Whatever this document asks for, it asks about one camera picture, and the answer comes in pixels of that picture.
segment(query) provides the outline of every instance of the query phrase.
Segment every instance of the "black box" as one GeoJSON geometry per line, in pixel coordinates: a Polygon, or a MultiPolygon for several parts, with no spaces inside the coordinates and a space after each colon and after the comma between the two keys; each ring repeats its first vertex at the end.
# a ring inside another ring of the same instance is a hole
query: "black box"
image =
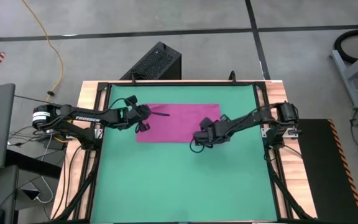
{"type": "Polygon", "coordinates": [[[181,80],[181,53],[158,42],[120,80],[181,80]]]}

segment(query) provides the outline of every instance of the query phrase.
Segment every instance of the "magenta towel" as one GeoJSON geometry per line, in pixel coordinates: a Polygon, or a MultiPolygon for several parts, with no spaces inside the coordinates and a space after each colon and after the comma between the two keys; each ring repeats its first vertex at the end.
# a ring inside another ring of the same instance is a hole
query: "magenta towel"
{"type": "Polygon", "coordinates": [[[221,117],[218,104],[147,104],[153,112],[170,116],[151,114],[144,123],[150,130],[136,135],[137,142],[186,142],[193,133],[200,130],[200,122],[209,117],[216,121],[221,117]]]}

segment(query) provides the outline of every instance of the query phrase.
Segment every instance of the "gray floor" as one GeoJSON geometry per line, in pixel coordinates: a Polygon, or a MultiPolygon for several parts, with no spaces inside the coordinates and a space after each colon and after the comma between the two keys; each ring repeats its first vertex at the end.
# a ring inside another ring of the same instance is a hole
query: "gray floor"
{"type": "MultiPolygon", "coordinates": [[[[258,27],[335,26],[358,24],[358,1],[251,0],[258,27]]],[[[50,35],[153,30],[249,28],[243,0],[28,0],[50,35]]],[[[301,118],[331,118],[358,188],[358,147],[349,119],[352,105],[334,62],[328,58],[337,36],[346,30],[260,33],[270,76],[283,80],[288,99],[301,118]]],[[[20,0],[0,0],[0,37],[42,35],[20,0]]],[[[235,70],[241,79],[263,79],[252,33],[198,34],[105,39],[54,40],[65,64],[56,103],[75,105],[83,80],[121,78],[156,42],[183,54],[183,79],[226,79],[235,70]]],[[[358,56],[358,38],[344,44],[358,56]]],[[[59,64],[46,41],[0,42],[6,53],[0,84],[13,82],[18,95],[45,99],[58,79],[59,64]]],[[[15,99],[11,130],[31,124],[36,102],[15,99]]],[[[29,156],[44,152],[33,143],[12,148],[29,156]]],[[[62,154],[47,158],[58,162],[62,154]]],[[[31,178],[23,173],[21,182],[31,178]]],[[[47,179],[56,189],[57,181],[47,179]]],[[[35,182],[47,200],[41,180],[35,182]]],[[[41,206],[22,210],[19,223],[47,220],[41,206]]]]}

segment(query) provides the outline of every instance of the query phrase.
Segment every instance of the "green mat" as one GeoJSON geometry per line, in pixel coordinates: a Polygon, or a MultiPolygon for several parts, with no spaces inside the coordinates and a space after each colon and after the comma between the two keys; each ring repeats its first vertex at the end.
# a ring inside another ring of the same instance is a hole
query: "green mat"
{"type": "MultiPolygon", "coordinates": [[[[219,103],[232,119],[256,107],[252,86],[113,86],[110,102],[131,95],[139,104],[219,103]]],[[[259,127],[200,154],[185,143],[137,143],[134,127],[106,130],[92,223],[276,219],[259,127]]]]}

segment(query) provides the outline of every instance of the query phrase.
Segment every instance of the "wooden board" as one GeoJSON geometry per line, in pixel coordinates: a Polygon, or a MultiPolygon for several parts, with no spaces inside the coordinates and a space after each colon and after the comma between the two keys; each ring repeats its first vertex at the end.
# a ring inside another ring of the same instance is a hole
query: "wooden board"
{"type": "MultiPolygon", "coordinates": [[[[120,80],[120,81],[84,81],[81,87],[80,97],[78,99],[77,106],[81,108],[89,108],[93,109],[94,102],[96,99],[96,92],[98,88],[99,82],[108,82],[108,83],[130,83],[130,80],[120,80]]],[[[201,82],[231,82],[230,80],[140,80],[139,83],[201,83],[201,82]]],[[[283,101],[287,101],[287,95],[285,93],[284,85],[282,81],[263,81],[263,80],[239,80],[238,82],[265,82],[266,88],[267,88],[267,94],[268,94],[268,100],[269,103],[279,103],[283,101]]],[[[102,105],[105,100],[105,92],[102,92],[101,97],[101,103],[99,104],[99,110],[102,110],[102,105]]],[[[74,124],[85,128],[89,127],[89,122],[84,121],[75,121],[74,124]]],[[[285,144],[287,146],[290,146],[300,152],[299,144],[297,140],[285,140],[285,144]]],[[[77,152],[72,168],[71,168],[71,177],[70,177],[70,189],[68,191],[68,197],[67,195],[67,178],[68,178],[68,165],[70,164],[74,152],[76,151],[77,147],[79,146],[79,142],[77,140],[72,140],[68,143],[67,146],[67,153],[66,153],[66,169],[62,169],[62,174],[60,175],[59,185],[57,187],[56,191],[56,197],[55,201],[53,203],[53,209],[52,209],[52,215],[57,211],[57,215],[61,214],[61,212],[65,208],[65,202],[66,199],[68,199],[68,202],[74,197],[78,190],[78,184],[80,182],[80,175],[82,170],[82,165],[84,161],[85,151],[80,150],[77,152]],[[58,209],[60,200],[63,195],[63,172],[66,174],[66,189],[63,196],[62,205],[58,209]]],[[[280,150],[280,155],[282,159],[283,164],[283,170],[285,175],[285,180],[287,182],[287,188],[291,192],[291,194],[294,196],[296,201],[300,204],[300,206],[305,210],[306,213],[311,215],[312,217],[316,217],[316,210],[314,208],[313,199],[311,197],[310,187],[308,183],[308,179],[306,176],[305,167],[303,165],[302,159],[292,152],[289,149],[286,149],[285,147],[280,150]]],[[[92,166],[93,163],[93,156],[91,156],[89,167],[92,166]]],[[[278,203],[280,207],[280,213],[282,217],[286,217],[285,213],[285,204],[283,200],[283,196],[281,192],[276,188],[277,190],[277,196],[278,196],[278,203]]],[[[86,210],[86,204],[88,203],[88,191],[85,192],[83,196],[83,200],[81,203],[81,209],[80,209],[80,217],[85,217],[85,210],[86,210]]]]}

